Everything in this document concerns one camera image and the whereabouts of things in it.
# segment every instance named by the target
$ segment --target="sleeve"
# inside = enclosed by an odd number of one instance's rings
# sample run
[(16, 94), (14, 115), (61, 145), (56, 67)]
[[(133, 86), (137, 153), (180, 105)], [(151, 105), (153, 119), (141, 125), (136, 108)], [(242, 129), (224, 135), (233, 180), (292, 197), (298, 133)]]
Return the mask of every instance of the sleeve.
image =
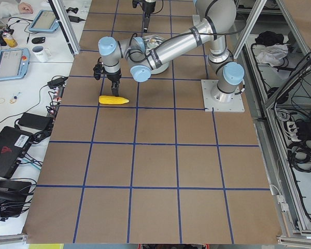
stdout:
[(17, 4), (10, 4), (7, 2), (0, 3), (0, 19), (10, 17), (19, 13), (20, 12)]

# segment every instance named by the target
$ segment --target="white mug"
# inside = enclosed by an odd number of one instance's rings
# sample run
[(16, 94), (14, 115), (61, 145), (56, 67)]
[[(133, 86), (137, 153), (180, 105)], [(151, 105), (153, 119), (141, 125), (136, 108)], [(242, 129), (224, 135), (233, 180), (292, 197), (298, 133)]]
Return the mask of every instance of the white mug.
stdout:
[(40, 62), (46, 62), (49, 60), (49, 57), (52, 56), (50, 50), (48, 48), (44, 48), (43, 46), (34, 47), (32, 52)]

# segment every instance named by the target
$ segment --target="robotic arm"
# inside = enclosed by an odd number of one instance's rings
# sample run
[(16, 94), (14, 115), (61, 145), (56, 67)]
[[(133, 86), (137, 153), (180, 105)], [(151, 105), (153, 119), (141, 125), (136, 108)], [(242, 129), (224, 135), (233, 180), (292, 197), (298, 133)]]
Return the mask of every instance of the robotic arm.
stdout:
[(225, 36), (221, 35), (234, 23), (235, 3), (233, 0), (194, 0), (194, 4), (202, 18), (200, 23), (165, 40), (148, 53), (141, 37), (122, 41), (116, 41), (112, 37), (101, 38), (98, 47), (103, 62), (98, 63), (99, 74), (95, 71), (95, 77), (100, 78), (100, 74), (106, 74), (112, 81), (113, 95), (118, 96), (120, 59), (125, 58), (128, 61), (130, 72), (137, 82), (144, 82), (150, 78), (153, 70), (197, 46), (210, 42), (208, 61), (219, 77), (217, 87), (212, 89), (212, 93), (218, 101), (229, 102), (244, 76), (242, 66), (229, 61)]
[(133, 8), (134, 9), (137, 8), (139, 3), (142, 3), (142, 9), (144, 12), (143, 31), (145, 33), (147, 33), (147, 30), (149, 29), (150, 17), (156, 8), (156, 1), (157, 0), (133, 0)]

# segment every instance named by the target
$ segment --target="blue joint cap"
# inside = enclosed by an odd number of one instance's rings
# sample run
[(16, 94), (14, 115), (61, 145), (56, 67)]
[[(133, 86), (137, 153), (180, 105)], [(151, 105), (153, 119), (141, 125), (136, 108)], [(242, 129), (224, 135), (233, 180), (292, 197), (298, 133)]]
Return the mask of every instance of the blue joint cap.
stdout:
[(144, 41), (141, 37), (134, 37), (134, 39), (137, 41), (138, 45), (140, 46), (143, 53), (145, 53), (145, 45)]
[(107, 56), (113, 53), (116, 49), (117, 42), (113, 37), (105, 36), (98, 42), (99, 53), (102, 56)]
[(237, 86), (243, 80), (244, 69), (240, 64), (230, 62), (224, 66), (223, 77), (229, 84)]
[(130, 73), (137, 82), (144, 82), (151, 77), (151, 70), (147, 66), (137, 65), (130, 69)]

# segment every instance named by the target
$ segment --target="white desk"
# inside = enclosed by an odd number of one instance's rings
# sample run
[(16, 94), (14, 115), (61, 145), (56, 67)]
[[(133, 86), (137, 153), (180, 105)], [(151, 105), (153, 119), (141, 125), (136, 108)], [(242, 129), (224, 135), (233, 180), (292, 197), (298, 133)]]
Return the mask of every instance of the white desk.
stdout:
[[(34, 13), (33, 14), (27, 14), (27, 15), (16, 15), (16, 17), (21, 17), (21, 18), (26, 18), (26, 19), (31, 19), (33, 20), (36, 15), (39, 13), (40, 10), (42, 9), (50, 9), (50, 6), (48, 5), (47, 7), (41, 6), (41, 0), (33, 0), (30, 1), (30, 4), (33, 6)], [(80, 10), (82, 9), (83, 6), (83, 1), (82, 0), (65, 0), (63, 1), (66, 8), (68, 7), (73, 7), (73, 8), (78, 8), (79, 11), (77, 14), (74, 14), (73, 12), (69, 12), (68, 14), (70, 16), (79, 16), (82, 19), (86, 18), (87, 13), (86, 12), (81, 12)], [(9, 21), (9, 24), (12, 24), (16, 22), (18, 19), (11, 19)], [(79, 23), (72, 23), (74, 32), (76, 34), (76, 37), (78, 40), (80, 40), (83, 27), (84, 27), (85, 22), (79, 22)], [(37, 46), (38, 44), (33, 44), (31, 40), (35, 37), (41, 37), (44, 36), (46, 37), (46, 41), (42, 45), (46, 48), (48, 48), (52, 54), (52, 57), (50, 57), (48, 62), (73, 62), (74, 57), (70, 53), (70, 50), (68, 48), (68, 45), (66, 43), (66, 40), (62, 34), (62, 31), (60, 28), (58, 28), (56, 31), (53, 33), (37, 33), (37, 34), (31, 34), (29, 38), (29, 42), (26, 43), (28, 33), (24, 31), (25, 27), (28, 25), (27, 22), (25, 21), (20, 21), (19, 23), (13, 24), (11, 26), (12, 29), (14, 29), (13, 37), (18, 43), (18, 48), (28, 48), (31, 54), (30, 61), (31, 62), (37, 62), (37, 58), (33, 55), (32, 53), (32, 48)]]
[[(40, 3), (43, 2), (41, 0), (33, 0), (30, 3), (33, 6), (34, 13), (32, 15), (18, 15), (19, 17), (34, 19), (35, 16), (41, 9), (49, 9), (49, 7), (43, 7)], [(85, 19), (87, 16), (87, 12), (81, 13), (80, 10), (82, 8), (82, 0), (75, 1), (64, 1), (66, 8), (68, 7), (78, 7), (79, 11), (76, 14), (80, 18)], [(39, 101), (39, 90), (42, 86), (46, 85), (48, 81), (52, 79), (55, 75), (64, 75), (68, 76), (74, 57), (70, 53), (70, 50), (66, 44), (64, 36), (60, 29), (56, 30), (52, 34), (39, 33), (35, 35), (30, 35), (29, 43), (26, 44), (27, 33), (24, 32), (24, 28), (26, 23), (16, 23), (12, 26), (15, 29), (13, 34), (14, 38), (18, 42), (18, 47), (27, 47), (30, 50), (31, 59), (28, 67), (28, 71), (26, 76), (23, 79), (16, 80), (7, 80), (0, 81), (0, 99), (5, 99), (4, 103), (0, 104), (0, 121), (4, 118), (25, 112), (33, 105), (37, 104)], [(73, 29), (77, 36), (77, 39), (80, 40), (82, 30), (84, 27), (84, 22), (80, 23), (72, 23)], [(36, 46), (31, 43), (32, 38), (45, 36), (46, 42), (42, 44), (44, 47), (50, 49), (52, 53), (52, 57), (46, 63), (38, 62), (38, 60), (32, 54), (32, 48)], [(31, 109), (29, 113), (38, 114), (42, 116), (46, 116), (47, 111), (45, 106), (49, 105), (51, 98), (48, 94), (50, 89), (48, 87), (44, 87), (40, 92), (40, 104), (35, 108)], [(10, 104), (9, 100), (12, 98), (14, 94), (20, 92), (16, 103)], [(0, 131), (4, 126), (13, 127), (14, 121), (19, 118), (11, 117), (0, 123)], [(45, 139), (38, 145), (33, 145), (29, 149), (29, 154), (35, 157), (38, 160), (43, 160), (45, 156), (45, 152), (47, 149), (49, 139)], [(19, 166), (14, 173), (12, 178), (21, 178), (27, 177), (37, 180), (39, 176), (39, 170), (35, 167), (27, 164), (26, 166)], [(18, 234), (22, 232), (22, 228), (25, 223), (25, 219), (27, 216), (27, 212), (20, 215), (18, 218), (9, 218), (5, 222), (0, 222), (0, 236)]]

